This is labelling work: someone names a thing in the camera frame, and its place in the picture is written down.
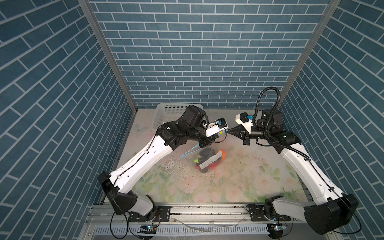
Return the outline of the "black toy avocado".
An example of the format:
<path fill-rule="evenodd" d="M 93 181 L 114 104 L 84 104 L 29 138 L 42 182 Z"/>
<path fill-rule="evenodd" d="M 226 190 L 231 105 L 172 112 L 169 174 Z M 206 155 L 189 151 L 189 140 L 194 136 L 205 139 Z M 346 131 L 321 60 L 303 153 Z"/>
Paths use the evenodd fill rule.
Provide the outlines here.
<path fill-rule="evenodd" d="M 214 156 L 215 154 L 215 150 L 211 148 L 205 148 L 200 150 L 199 152 L 200 158 L 204 158 L 205 161 L 208 160 L 210 157 Z"/>

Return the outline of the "clear zip bag blue zipper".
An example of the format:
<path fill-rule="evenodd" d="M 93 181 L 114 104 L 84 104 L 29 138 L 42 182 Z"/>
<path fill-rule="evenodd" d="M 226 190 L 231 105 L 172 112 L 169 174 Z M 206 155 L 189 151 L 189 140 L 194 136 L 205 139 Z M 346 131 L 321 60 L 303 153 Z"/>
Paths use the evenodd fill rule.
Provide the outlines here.
<path fill-rule="evenodd" d="M 192 167 L 196 171 L 206 174 L 209 171 L 213 171 L 225 160 L 226 152 L 223 150 L 216 151 L 208 147 L 201 149 L 199 144 L 197 144 L 180 156 L 181 159 L 185 157 L 193 157 L 190 160 Z"/>

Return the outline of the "red toy chili pepper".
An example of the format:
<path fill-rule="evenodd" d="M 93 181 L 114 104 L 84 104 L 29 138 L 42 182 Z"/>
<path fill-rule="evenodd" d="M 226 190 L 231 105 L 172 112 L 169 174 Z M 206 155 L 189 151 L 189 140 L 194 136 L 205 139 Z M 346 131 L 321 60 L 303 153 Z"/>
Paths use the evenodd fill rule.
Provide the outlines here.
<path fill-rule="evenodd" d="M 209 170 L 213 170 L 214 168 L 216 168 L 219 164 L 220 164 L 220 162 L 212 163 L 204 169 L 201 169 L 200 166 L 197 165 L 197 166 L 195 166 L 195 169 L 198 169 L 201 173 L 206 173 Z"/>

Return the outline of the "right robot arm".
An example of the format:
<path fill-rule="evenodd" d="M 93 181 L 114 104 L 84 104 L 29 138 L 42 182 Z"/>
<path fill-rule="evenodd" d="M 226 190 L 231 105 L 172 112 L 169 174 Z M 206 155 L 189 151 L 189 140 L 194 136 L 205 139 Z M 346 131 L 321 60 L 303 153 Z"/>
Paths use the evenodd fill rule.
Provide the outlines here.
<path fill-rule="evenodd" d="M 302 203 L 282 196 L 265 200 L 264 214 L 274 220 L 288 216 L 305 221 L 319 235 L 336 231 L 350 223 L 359 205 L 352 194 L 347 195 L 337 187 L 311 159 L 301 140 L 290 131 L 284 131 L 281 112 L 266 110 L 260 119 L 244 112 L 236 115 L 236 127 L 228 133 L 249 145 L 252 139 L 267 140 L 294 169 L 307 187 L 311 202 Z"/>

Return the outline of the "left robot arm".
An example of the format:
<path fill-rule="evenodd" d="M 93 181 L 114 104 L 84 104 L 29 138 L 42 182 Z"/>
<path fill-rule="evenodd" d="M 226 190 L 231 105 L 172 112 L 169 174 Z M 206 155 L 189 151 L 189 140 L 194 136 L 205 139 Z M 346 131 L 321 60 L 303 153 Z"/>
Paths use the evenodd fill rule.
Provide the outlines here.
<path fill-rule="evenodd" d="M 188 141 L 197 141 L 200 148 L 215 143 L 219 133 L 225 131 L 223 119 L 209 122 L 206 112 L 195 106 L 187 106 L 176 121 L 160 125 L 151 140 L 132 159 L 116 170 L 101 172 L 98 181 L 110 201 L 116 215 L 134 212 L 146 218 L 154 217 L 156 206 L 148 196 L 133 192 L 134 185 L 159 160 Z"/>

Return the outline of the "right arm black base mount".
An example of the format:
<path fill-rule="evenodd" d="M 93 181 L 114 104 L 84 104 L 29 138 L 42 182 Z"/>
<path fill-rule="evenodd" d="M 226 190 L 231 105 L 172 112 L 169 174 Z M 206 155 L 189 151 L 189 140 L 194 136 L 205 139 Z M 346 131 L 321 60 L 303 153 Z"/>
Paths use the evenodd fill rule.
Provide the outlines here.
<path fill-rule="evenodd" d="M 283 223 L 285 223 L 285 222 L 292 220 L 292 218 L 289 216 L 278 215 L 275 212 L 268 213 L 267 210 L 265 210 L 264 205 L 247 204 L 245 206 L 245 209 L 249 213 L 249 216 L 250 216 L 252 222 L 263 222 L 263 221 L 279 222 L 279 221 L 282 221 Z"/>

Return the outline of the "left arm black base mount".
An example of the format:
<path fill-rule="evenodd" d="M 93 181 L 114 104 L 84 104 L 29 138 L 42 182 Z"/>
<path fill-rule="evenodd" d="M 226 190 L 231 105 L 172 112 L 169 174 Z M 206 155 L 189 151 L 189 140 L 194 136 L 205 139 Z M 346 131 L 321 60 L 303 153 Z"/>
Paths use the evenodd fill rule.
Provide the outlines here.
<path fill-rule="evenodd" d="M 169 222 L 171 207 L 157 206 L 154 207 L 147 215 L 140 215 L 135 212 L 130 212 L 129 222 L 133 223 L 153 223 L 153 222 Z"/>

